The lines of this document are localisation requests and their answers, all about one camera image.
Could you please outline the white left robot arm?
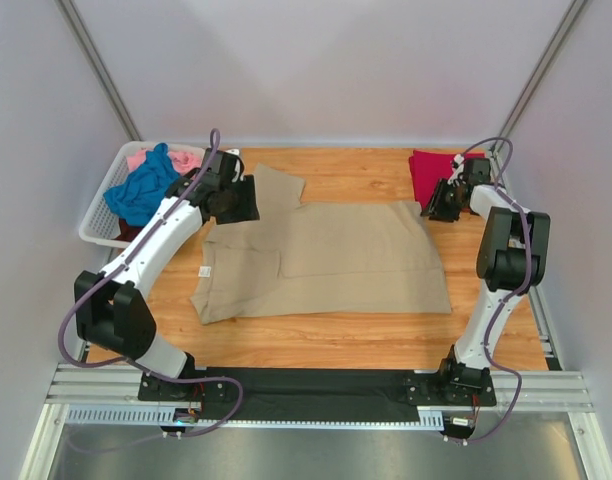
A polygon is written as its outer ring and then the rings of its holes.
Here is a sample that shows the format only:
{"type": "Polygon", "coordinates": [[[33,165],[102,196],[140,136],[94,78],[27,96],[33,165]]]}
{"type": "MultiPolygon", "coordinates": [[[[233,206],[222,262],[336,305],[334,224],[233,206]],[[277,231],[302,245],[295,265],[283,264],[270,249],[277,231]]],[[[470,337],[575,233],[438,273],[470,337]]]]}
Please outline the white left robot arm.
{"type": "Polygon", "coordinates": [[[98,273],[77,277],[68,316],[78,337],[162,380],[189,377],[193,360],[158,333],[146,299],[175,253],[209,220],[228,224],[259,217],[255,180],[239,150],[208,149],[201,168],[171,184],[148,224],[118,257],[98,273]]]}

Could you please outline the beige t shirt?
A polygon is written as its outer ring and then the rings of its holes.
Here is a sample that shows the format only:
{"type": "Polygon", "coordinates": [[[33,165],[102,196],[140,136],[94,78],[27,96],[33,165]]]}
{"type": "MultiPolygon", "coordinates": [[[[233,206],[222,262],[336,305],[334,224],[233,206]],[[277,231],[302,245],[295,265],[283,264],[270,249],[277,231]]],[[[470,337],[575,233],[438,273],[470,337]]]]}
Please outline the beige t shirt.
{"type": "Polygon", "coordinates": [[[306,182],[254,172],[257,221],[216,225],[190,298],[200,321],[335,312],[451,311],[445,273],[415,201],[301,200],[306,182]]]}

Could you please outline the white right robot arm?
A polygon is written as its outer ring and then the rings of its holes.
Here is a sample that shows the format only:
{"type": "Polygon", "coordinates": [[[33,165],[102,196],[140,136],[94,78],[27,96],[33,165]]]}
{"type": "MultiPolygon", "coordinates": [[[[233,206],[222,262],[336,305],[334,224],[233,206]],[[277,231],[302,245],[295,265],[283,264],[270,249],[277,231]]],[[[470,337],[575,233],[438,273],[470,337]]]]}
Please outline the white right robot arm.
{"type": "Polygon", "coordinates": [[[422,215],[455,222],[464,212],[485,220],[476,260],[479,296],[464,333],[440,363],[439,388],[449,398],[482,397],[492,389],[493,354],[510,314],[546,270],[551,218],[529,210],[492,179],[490,161],[457,155],[422,215]]]}

